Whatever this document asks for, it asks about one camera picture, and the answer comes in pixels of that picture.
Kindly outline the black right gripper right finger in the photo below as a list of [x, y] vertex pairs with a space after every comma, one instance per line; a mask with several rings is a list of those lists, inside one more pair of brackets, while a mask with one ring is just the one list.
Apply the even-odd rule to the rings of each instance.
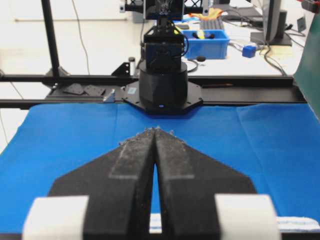
[[245, 174], [154, 129], [162, 233], [169, 240], [278, 240], [271, 198]]

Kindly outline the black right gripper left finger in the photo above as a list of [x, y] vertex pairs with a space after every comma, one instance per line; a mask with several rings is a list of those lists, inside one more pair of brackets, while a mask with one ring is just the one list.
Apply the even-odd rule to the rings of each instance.
[[25, 240], [139, 240], [149, 232], [154, 131], [60, 177], [36, 198]]

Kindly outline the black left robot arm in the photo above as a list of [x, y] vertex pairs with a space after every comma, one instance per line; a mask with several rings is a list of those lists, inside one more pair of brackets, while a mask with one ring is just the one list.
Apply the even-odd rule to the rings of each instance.
[[125, 86], [123, 100], [150, 114], [180, 114], [203, 103], [202, 90], [189, 82], [182, 57], [187, 37], [175, 26], [190, 12], [183, 0], [123, 0], [120, 10], [142, 13], [156, 23], [143, 37], [139, 79]]

